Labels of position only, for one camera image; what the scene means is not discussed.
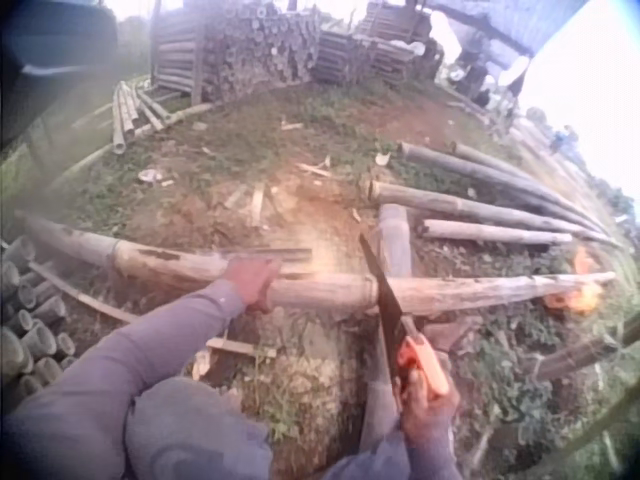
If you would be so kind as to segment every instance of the person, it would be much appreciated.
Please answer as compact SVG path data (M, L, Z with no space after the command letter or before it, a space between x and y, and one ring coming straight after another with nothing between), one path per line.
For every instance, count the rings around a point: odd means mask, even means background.
M245 309L268 310L278 271L264 259L231 261L220 279L111 333L26 399L3 422L3 453L20 478L267 479L267 428L176 375ZM427 404L416 373L396 389L401 428L324 478L460 478L449 440L458 394Z

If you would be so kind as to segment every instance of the shed roof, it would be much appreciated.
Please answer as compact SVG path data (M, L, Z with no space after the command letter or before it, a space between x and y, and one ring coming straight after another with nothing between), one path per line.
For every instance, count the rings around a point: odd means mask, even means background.
M442 11L455 22L481 29L507 45L516 55L495 51L494 42L492 54L511 64L518 54L536 55L587 1L427 0L426 6Z

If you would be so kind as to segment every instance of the orange saw handle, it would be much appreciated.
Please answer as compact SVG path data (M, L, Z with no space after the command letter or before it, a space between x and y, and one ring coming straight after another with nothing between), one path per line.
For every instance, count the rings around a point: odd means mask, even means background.
M398 366L409 371L418 369L425 377L429 396L449 393L449 380L431 344L421 333L406 336L398 350Z

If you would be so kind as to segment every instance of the hand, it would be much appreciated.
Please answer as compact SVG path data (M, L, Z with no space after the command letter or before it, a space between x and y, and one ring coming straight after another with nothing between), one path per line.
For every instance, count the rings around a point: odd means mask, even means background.
M393 395L400 410L400 423L411 446L419 446L438 436L448 436L451 421L460 403L460 394L451 377L449 393L429 398L424 375L411 370L402 390L400 379L394 380Z
M236 257L231 259L222 278L233 283L247 308L266 313L270 311L267 290L278 276L280 266L279 260Z

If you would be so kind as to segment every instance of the fire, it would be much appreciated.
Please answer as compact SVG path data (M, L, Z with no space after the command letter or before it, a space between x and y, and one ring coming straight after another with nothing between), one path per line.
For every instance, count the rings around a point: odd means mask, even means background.
M573 260L573 268L579 275L590 273L595 261L587 253L587 250L580 245ZM597 283L589 283L580 290L569 293L559 293L544 297L544 303L549 308L568 308L572 312L586 315L591 313L598 306L600 295L603 290Z

